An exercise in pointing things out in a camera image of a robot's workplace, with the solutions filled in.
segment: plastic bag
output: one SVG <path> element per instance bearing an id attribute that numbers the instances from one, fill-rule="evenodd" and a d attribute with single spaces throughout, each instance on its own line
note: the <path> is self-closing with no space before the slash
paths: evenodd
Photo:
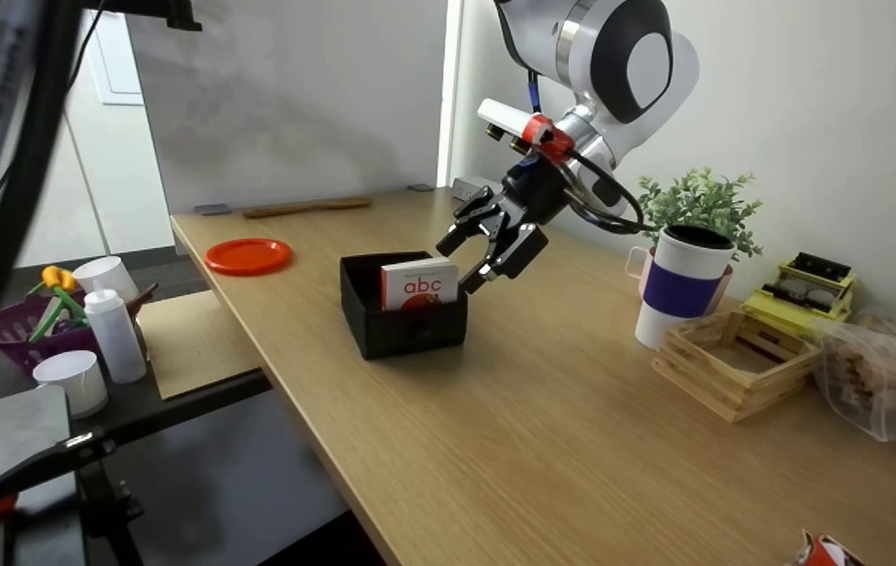
<path id="1" fill-rule="evenodd" d="M 874 440 L 896 440 L 896 322 L 871 314 L 825 331 L 819 391 Z"/>

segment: white wall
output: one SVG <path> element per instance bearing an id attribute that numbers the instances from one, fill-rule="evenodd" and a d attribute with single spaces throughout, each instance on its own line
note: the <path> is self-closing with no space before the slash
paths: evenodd
<path id="1" fill-rule="evenodd" d="M 194 0 L 129 18 L 170 212 L 433 181 L 447 0 Z"/>
<path id="2" fill-rule="evenodd" d="M 756 173 L 765 257 L 741 262 L 734 295 L 819 250 L 852 265 L 861 300 L 896 314 L 896 3 L 674 3 L 674 26 L 696 40 L 702 82 L 621 178 L 674 178 L 697 162 Z M 485 140 L 475 105 L 526 99 L 490 3 L 465 3 L 464 61 L 454 176 L 501 176 L 512 154 Z"/>

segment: white cup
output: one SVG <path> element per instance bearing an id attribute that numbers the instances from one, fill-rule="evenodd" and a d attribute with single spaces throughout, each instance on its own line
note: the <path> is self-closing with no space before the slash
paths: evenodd
<path id="1" fill-rule="evenodd" d="M 129 266 L 124 265 L 124 257 L 96 257 L 83 266 L 73 270 L 73 277 L 78 281 L 78 286 L 84 291 L 96 291 L 96 290 L 113 290 L 121 291 L 124 303 L 132 303 L 139 295 L 139 286 L 129 272 Z"/>
<path id="2" fill-rule="evenodd" d="M 635 339 L 648 348 L 660 348 L 670 327 L 704 317 L 731 257 L 731 240 L 711 230 L 663 230 L 644 277 Z"/>
<path id="3" fill-rule="evenodd" d="M 37 388 L 64 388 L 69 417 L 97 414 L 107 404 L 107 382 L 96 353 L 69 348 L 36 366 Z"/>

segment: blue label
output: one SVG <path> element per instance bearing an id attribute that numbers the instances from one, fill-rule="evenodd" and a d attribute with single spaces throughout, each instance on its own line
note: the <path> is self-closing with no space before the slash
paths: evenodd
<path id="1" fill-rule="evenodd" d="M 702 317 L 718 286 L 719 281 L 693 281 L 651 262 L 644 306 L 674 317 Z"/>

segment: metal stand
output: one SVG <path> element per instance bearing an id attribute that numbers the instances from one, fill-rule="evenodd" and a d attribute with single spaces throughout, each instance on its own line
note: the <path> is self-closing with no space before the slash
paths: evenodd
<path id="1" fill-rule="evenodd" d="M 104 463 L 76 467 L 78 516 L 88 538 L 107 538 L 121 566 L 142 566 L 142 553 L 129 532 L 129 521 L 142 516 L 142 503 L 127 483 L 107 479 Z"/>

